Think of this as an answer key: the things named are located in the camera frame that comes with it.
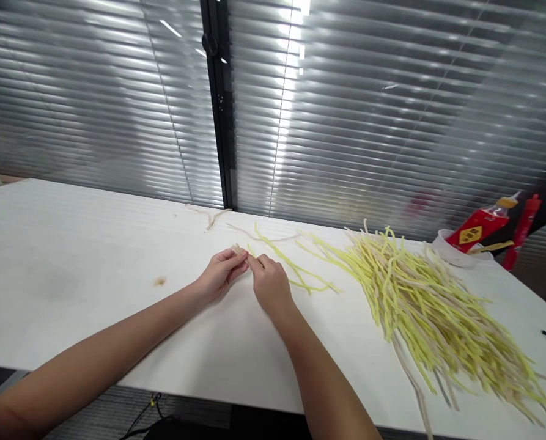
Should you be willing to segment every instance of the table surface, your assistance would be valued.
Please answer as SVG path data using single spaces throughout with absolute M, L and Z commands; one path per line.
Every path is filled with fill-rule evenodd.
M 182 203 L 40 180 L 0 187 L 0 366 L 33 370 L 81 339 L 141 310 L 193 281 L 208 259 L 234 243 L 273 252 L 227 226 L 269 238 L 297 228 L 345 246 L 339 229 L 228 212 L 210 231 L 207 217 Z M 421 243 L 408 242 L 411 250 Z M 338 267 L 312 258 L 293 241 L 279 248 L 294 262 L 334 282 L 343 293 L 295 301 L 379 426 L 423 431 L 414 390 L 392 346 L 375 327 L 360 285 Z M 495 262 L 454 269 L 489 312 L 507 326 L 546 375 L 546 303 Z M 155 280 L 165 277 L 162 286 Z M 456 393 L 460 412 L 422 385 L 434 433 L 497 440 L 546 439 L 513 406 L 471 387 Z M 243 276 L 136 366 L 121 382 L 171 394 L 303 412 L 297 380 L 281 339 Z M 546 424 L 546 414 L 530 408 Z

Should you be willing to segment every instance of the forearm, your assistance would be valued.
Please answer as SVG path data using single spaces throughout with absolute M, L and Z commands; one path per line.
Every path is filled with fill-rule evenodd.
M 118 382 L 206 305 L 189 285 L 84 339 L 0 395 L 0 409 L 44 434 Z
M 273 323 L 293 362 L 312 437 L 380 439 L 352 386 L 297 308 Z

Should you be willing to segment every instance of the hand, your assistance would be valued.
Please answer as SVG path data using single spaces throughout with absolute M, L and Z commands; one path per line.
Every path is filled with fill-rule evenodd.
M 266 255 L 248 256 L 248 264 L 254 274 L 254 294 L 260 306 L 275 321 L 297 311 L 291 296 L 289 279 L 281 263 Z
M 209 300 L 218 299 L 236 278 L 248 270 L 247 255 L 248 252 L 244 249 L 239 254 L 232 249 L 226 249 L 214 255 L 195 284 L 208 296 Z

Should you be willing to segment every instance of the bottle label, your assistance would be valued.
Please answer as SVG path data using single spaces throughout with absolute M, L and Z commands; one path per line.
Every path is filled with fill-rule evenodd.
M 474 226 L 471 228 L 463 229 L 460 231 L 460 237 L 458 239 L 459 244 L 472 243 L 479 241 L 482 236 L 482 226 Z

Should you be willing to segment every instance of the person's left hand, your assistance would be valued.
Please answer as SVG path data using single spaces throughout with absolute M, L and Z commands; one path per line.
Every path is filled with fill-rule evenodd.
M 236 278 L 248 270 L 247 256 L 244 249 L 239 254 L 226 249 L 214 255 L 195 284 L 211 301 L 218 299 Z

